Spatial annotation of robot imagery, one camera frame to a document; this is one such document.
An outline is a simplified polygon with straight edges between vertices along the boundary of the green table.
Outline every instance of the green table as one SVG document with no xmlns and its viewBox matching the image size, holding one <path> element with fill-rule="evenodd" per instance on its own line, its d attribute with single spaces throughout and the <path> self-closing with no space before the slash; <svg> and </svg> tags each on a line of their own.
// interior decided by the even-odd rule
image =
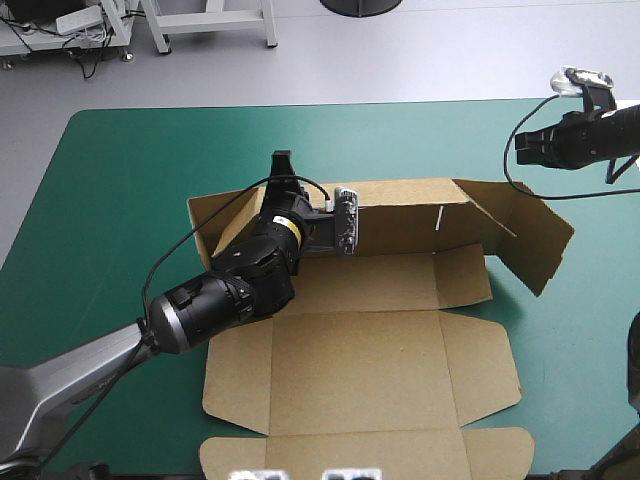
<svg viewBox="0 0 640 480">
<path fill-rule="evenodd" d="M 186 199 L 265 176 L 273 150 L 292 149 L 297 172 L 321 181 L 500 180 L 505 137 L 536 103 L 81 112 L 0 272 L 0 363 L 40 361 L 134 321 L 149 266 L 189 228 Z M 577 107 L 552 104 L 528 127 Z M 581 192 L 602 188 L 604 174 L 602 164 L 515 176 L 540 192 Z M 638 172 L 619 183 L 639 186 Z M 640 306 L 640 196 L 553 207 L 576 234 L 544 294 L 535 298 L 489 258 L 495 300 L 460 309 L 508 329 L 524 398 L 478 424 L 527 428 L 539 473 L 591 465 L 637 418 L 625 381 L 626 335 Z M 188 244 L 153 291 L 199 271 Z M 202 411 L 205 355 L 206 346 L 167 355 L 125 377 L 54 467 L 105 460 L 116 472 L 196 472 L 204 439 L 241 432 Z"/>
</svg>

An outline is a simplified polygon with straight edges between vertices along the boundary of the electrical cable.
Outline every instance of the electrical cable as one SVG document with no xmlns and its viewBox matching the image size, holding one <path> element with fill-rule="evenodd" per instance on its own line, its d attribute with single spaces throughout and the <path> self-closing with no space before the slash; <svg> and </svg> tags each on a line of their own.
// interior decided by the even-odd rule
<svg viewBox="0 0 640 480">
<path fill-rule="evenodd" d="M 18 37 L 22 45 L 25 46 L 25 48 L 29 51 L 29 53 L 34 52 L 33 48 L 31 48 L 29 44 L 25 41 L 25 39 L 22 38 L 22 35 L 20 35 L 20 33 L 16 31 L 16 27 L 13 26 L 12 22 L 10 22 L 9 20 L 1 16 L 0 16 L 0 21 L 2 21 L 7 27 L 11 29 L 11 31 L 15 34 L 16 37 Z"/>
<path fill-rule="evenodd" d="M 76 420 L 76 422 L 71 426 L 71 428 L 67 430 L 67 433 L 65 433 L 64 437 L 62 437 L 62 439 L 60 439 L 60 441 L 56 444 L 56 446 L 53 447 L 51 452 L 49 452 L 49 454 L 38 464 L 38 466 L 36 467 L 37 476 L 39 476 L 39 474 L 42 472 L 44 467 L 47 466 L 49 462 L 51 462 L 51 460 L 53 460 L 53 458 L 60 452 L 60 450 L 62 450 L 62 448 L 66 445 L 69 439 L 73 437 L 73 435 L 78 431 L 78 429 L 87 421 L 87 419 L 91 416 L 91 414 L 98 408 L 100 403 L 102 403 L 102 401 L 109 394 L 109 392 L 111 392 L 111 390 L 116 385 L 116 383 L 118 383 L 118 381 L 124 376 L 124 374 L 127 373 L 127 371 L 131 367 L 133 361 L 135 360 L 136 356 L 138 355 L 138 353 L 140 352 L 144 344 L 145 344 L 145 337 L 143 335 L 143 338 L 134 347 L 134 349 L 131 351 L 129 356 L 127 356 L 124 362 L 122 362 L 122 366 L 118 369 L 118 371 L 115 373 L 113 378 L 109 380 L 109 382 L 105 385 L 105 387 L 102 389 L 102 391 L 100 392 L 98 397 L 94 400 L 94 402 L 89 406 L 89 408 L 85 410 L 85 412 L 80 416 L 80 418 Z"/>
<path fill-rule="evenodd" d="M 513 129 L 511 134 L 509 135 L 509 139 L 507 140 L 507 144 L 504 147 L 504 155 L 503 155 L 503 163 L 502 163 L 502 169 L 503 169 L 503 172 L 504 172 L 504 176 L 507 179 L 507 181 L 509 182 L 509 185 L 511 185 L 514 189 L 516 189 L 520 193 L 523 193 L 524 195 L 527 195 L 527 196 L 533 197 L 533 198 L 539 198 L 541 200 L 578 200 L 578 199 L 581 199 L 581 198 L 611 197 L 611 196 L 614 196 L 614 195 L 626 195 L 626 194 L 630 194 L 630 193 L 640 193 L 640 188 L 629 188 L 629 189 L 623 189 L 623 190 L 610 190 L 610 191 L 592 192 L 592 193 L 578 193 L 578 194 L 575 194 L 575 195 L 539 195 L 537 193 L 530 192 L 530 191 L 520 187 L 519 185 L 517 185 L 513 181 L 513 179 L 511 178 L 511 175 L 509 174 L 509 149 L 511 148 L 511 143 L 513 142 L 513 139 L 515 138 L 516 134 L 518 133 L 518 130 L 520 130 L 520 127 L 522 127 L 522 125 L 524 125 L 527 120 L 529 120 L 536 113 L 538 113 L 538 111 L 542 107 L 544 107 L 547 103 L 549 103 L 552 100 L 555 100 L 556 98 L 559 98 L 559 97 L 560 97 L 560 95 L 552 95 L 551 97 L 545 98 L 542 102 L 540 102 L 536 106 L 536 108 L 534 108 L 531 112 L 529 112 L 527 115 L 525 115 L 522 120 L 520 120 L 518 122 L 518 124 L 515 126 L 515 128 Z"/>
<path fill-rule="evenodd" d="M 69 430 L 67 430 L 67 432 L 65 433 L 64 437 L 62 437 L 62 439 L 56 444 L 56 446 L 51 450 L 51 452 L 49 452 L 49 454 L 38 464 L 38 466 L 36 467 L 36 473 L 38 475 L 42 472 L 44 467 L 47 466 L 51 462 L 51 460 L 53 460 L 53 458 L 62 450 L 62 448 L 66 445 L 66 443 L 69 441 L 69 439 L 71 439 L 71 437 L 73 437 L 73 435 L 78 431 L 78 429 L 87 421 L 87 419 L 98 408 L 100 403 L 102 403 L 102 401 L 109 394 L 109 392 L 111 392 L 111 390 L 116 385 L 116 383 L 118 383 L 118 381 L 120 381 L 120 379 L 124 376 L 124 374 L 127 373 L 127 371 L 129 371 L 129 369 L 130 369 L 131 365 L 133 364 L 133 362 L 135 361 L 138 353 L 140 353 L 142 347 L 145 344 L 147 344 L 147 342 L 149 340 L 149 335 L 150 335 L 149 328 L 148 328 L 149 327 L 148 317 L 147 317 L 147 311 L 148 311 L 147 294 L 148 294 L 149 286 L 151 285 L 151 281 L 153 279 L 153 275 L 155 274 L 155 272 L 158 269 L 158 267 L 162 264 L 162 262 L 164 262 L 167 258 L 169 258 L 169 256 L 171 256 L 171 254 L 173 252 L 175 252 L 178 249 L 178 247 L 180 247 L 180 245 L 182 245 L 184 242 L 186 242 L 194 233 L 196 233 L 198 230 L 200 230 L 202 227 L 204 227 L 207 223 L 209 223 L 211 220 L 213 220 L 218 214 L 220 214 L 227 207 L 229 207 L 229 205 L 234 203 L 236 200 L 238 200 L 240 197 L 245 195 L 251 189 L 253 189 L 253 188 L 257 187 L 258 185 L 261 185 L 261 184 L 263 184 L 265 182 L 271 181 L 271 180 L 300 180 L 300 181 L 306 182 L 306 183 L 308 183 L 310 185 L 313 185 L 318 190 L 320 190 L 322 192 L 322 194 L 323 194 L 323 196 L 324 196 L 326 201 L 330 201 L 331 200 L 331 197 L 329 196 L 327 191 L 321 185 L 319 185 L 318 183 L 316 183 L 313 180 L 310 180 L 308 178 L 305 178 L 305 177 L 302 177 L 302 176 L 299 176 L 299 175 L 273 175 L 273 176 L 269 176 L 269 177 L 263 178 L 261 180 L 258 180 L 257 182 L 252 183 L 250 186 L 246 187 L 244 190 L 241 190 L 240 192 L 238 192 L 230 200 L 228 200 L 224 205 L 222 205 L 220 208 L 218 208 L 213 213 L 208 215 L 198 225 L 193 227 L 189 231 L 189 233 L 187 233 L 182 238 L 180 238 L 180 240 L 178 240 L 164 255 L 162 255 L 153 264 L 153 266 L 151 267 L 151 270 L 149 271 L 149 274 L 147 275 L 147 279 L 146 279 L 144 287 L 142 289 L 142 298 L 143 298 L 143 304 L 144 304 L 145 317 L 142 318 L 142 319 L 139 319 L 139 321 L 138 321 L 138 324 L 140 325 L 140 329 L 142 331 L 142 339 L 134 347 L 134 349 L 127 356 L 127 358 L 123 361 L 122 366 L 117 370 L 115 375 L 106 383 L 106 385 L 104 386 L 102 391 L 98 394 L 98 397 L 87 408 L 87 410 L 85 410 L 85 412 L 80 416 L 80 418 L 78 420 L 76 420 L 76 422 L 71 426 L 71 428 Z"/>
<path fill-rule="evenodd" d="M 320 192 L 322 192 L 322 194 L 324 195 L 325 201 L 330 201 L 331 200 L 331 196 L 327 193 L 327 191 L 320 184 L 318 184 L 318 183 L 316 183 L 313 180 L 310 180 L 308 178 L 301 177 L 300 175 L 272 175 L 272 176 L 269 176 L 269 177 L 265 177 L 265 178 L 263 178 L 261 180 L 258 180 L 256 182 L 253 182 L 251 185 L 246 187 L 244 190 L 241 190 L 238 193 L 236 193 L 224 205 L 222 205 L 220 208 L 215 210 L 213 213 L 209 214 L 207 217 L 205 217 L 204 220 L 202 220 L 199 224 L 194 226 L 188 233 L 183 235 L 175 244 L 173 244 L 169 248 L 169 250 L 167 250 L 160 258 L 158 258 L 156 260 L 156 262 L 153 264 L 153 266 L 149 270 L 149 273 L 147 274 L 147 278 L 146 278 L 146 280 L 144 282 L 144 285 L 142 287 L 142 292 L 141 292 L 142 293 L 142 307 L 143 307 L 143 311 L 144 311 L 144 317 L 143 318 L 144 318 L 144 322 L 145 322 L 145 325 L 147 326 L 147 328 L 149 327 L 149 323 L 148 323 L 149 322 L 149 315 L 148 315 L 148 313 L 149 313 L 149 301 L 148 301 L 149 287 L 151 286 L 151 281 L 153 280 L 153 276 L 155 275 L 156 271 L 158 270 L 158 267 L 160 267 L 160 265 L 167 258 L 169 258 L 173 254 L 173 252 L 175 252 L 178 249 L 178 247 L 180 247 L 180 245 L 182 245 L 184 242 L 186 242 L 198 230 L 200 230 L 207 223 L 209 223 L 211 220 L 213 220 L 218 214 L 220 214 L 227 207 L 229 207 L 229 205 L 231 205 L 236 200 L 238 200 L 240 197 L 245 195 L 252 188 L 255 188 L 255 187 L 257 187 L 257 186 L 259 186 L 259 185 L 261 185 L 261 184 L 263 184 L 265 182 L 269 182 L 271 180 L 300 180 L 300 181 L 308 183 L 309 185 L 313 185 L 315 188 L 320 190 Z"/>
<path fill-rule="evenodd" d="M 82 56 L 80 57 L 74 57 L 72 56 L 72 60 L 74 62 L 76 62 L 79 66 L 80 66 L 80 70 L 82 71 L 82 78 L 84 78 L 85 80 L 89 80 L 90 78 L 92 78 L 95 74 L 96 71 L 98 69 L 98 64 L 100 62 L 102 62 L 104 60 L 104 51 L 109 48 L 109 45 L 111 44 L 111 40 L 113 39 L 113 35 L 114 35 L 114 31 L 113 28 L 110 28 L 109 31 L 107 32 L 107 36 L 106 38 L 102 41 L 102 45 L 100 46 L 100 49 L 96 55 L 95 61 L 93 62 L 93 68 L 91 69 L 90 73 L 87 73 L 87 68 L 86 65 L 84 63 L 82 63 L 82 60 L 80 60 L 82 58 Z M 69 49 L 66 48 L 66 46 L 72 41 L 75 40 L 77 37 L 71 37 L 69 40 L 67 40 L 65 43 L 62 44 L 62 50 L 69 52 Z"/>
</svg>

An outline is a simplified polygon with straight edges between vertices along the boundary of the unfolded cardboard box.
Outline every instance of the unfolded cardboard box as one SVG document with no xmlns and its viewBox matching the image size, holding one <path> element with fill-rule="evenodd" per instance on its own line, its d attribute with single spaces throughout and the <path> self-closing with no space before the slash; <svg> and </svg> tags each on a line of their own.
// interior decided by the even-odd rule
<svg viewBox="0 0 640 480">
<path fill-rule="evenodd" d="M 506 331 L 441 309 L 491 299 L 484 255 L 540 294 L 573 229 L 503 183 L 344 185 L 360 195 L 358 256 L 304 258 L 285 309 L 211 342 L 204 409 L 268 437 L 207 440 L 207 478 L 268 468 L 319 480 L 347 467 L 381 468 L 386 480 L 524 478 L 526 430 L 462 430 L 521 398 Z M 250 231 L 263 194 L 200 232 L 206 267 Z M 231 195 L 190 199 L 192 221 Z"/>
</svg>

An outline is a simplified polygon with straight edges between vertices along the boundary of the white metal frame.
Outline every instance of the white metal frame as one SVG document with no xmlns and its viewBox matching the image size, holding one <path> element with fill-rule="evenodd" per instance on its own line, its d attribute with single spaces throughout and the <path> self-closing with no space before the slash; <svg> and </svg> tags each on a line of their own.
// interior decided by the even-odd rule
<svg viewBox="0 0 640 480">
<path fill-rule="evenodd" d="M 135 17 L 122 19 L 115 0 L 100 0 L 100 4 L 107 16 L 109 25 L 113 28 L 113 37 L 109 45 L 112 47 L 125 47 L 129 45 Z M 130 0 L 129 2 L 129 8 L 131 10 L 137 9 L 138 5 L 139 0 Z M 49 29 L 55 30 L 55 24 L 49 26 Z M 32 50 L 57 50 L 62 48 L 67 41 L 64 37 L 38 31 L 21 34 L 21 37 Z M 67 43 L 66 47 L 99 48 L 101 45 L 101 42 L 72 40 Z M 27 47 L 22 44 L 11 29 L 4 23 L 0 23 L 0 57 L 26 55 L 28 53 L 29 50 Z"/>
<path fill-rule="evenodd" d="M 206 10 L 203 13 L 173 15 L 162 15 L 158 12 L 155 0 L 140 0 L 140 2 L 160 53 L 171 51 L 167 35 L 244 28 L 264 28 L 267 46 L 278 45 L 271 0 L 259 0 L 258 10 L 239 11 L 225 11 L 225 0 L 207 0 Z"/>
</svg>

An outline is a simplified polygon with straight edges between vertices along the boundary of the black round base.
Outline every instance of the black round base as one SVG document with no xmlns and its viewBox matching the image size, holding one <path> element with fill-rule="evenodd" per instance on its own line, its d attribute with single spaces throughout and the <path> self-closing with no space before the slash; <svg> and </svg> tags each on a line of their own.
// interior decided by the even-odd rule
<svg viewBox="0 0 640 480">
<path fill-rule="evenodd" d="M 402 0 L 320 0 L 326 8 L 347 17 L 372 17 L 396 8 Z"/>
</svg>

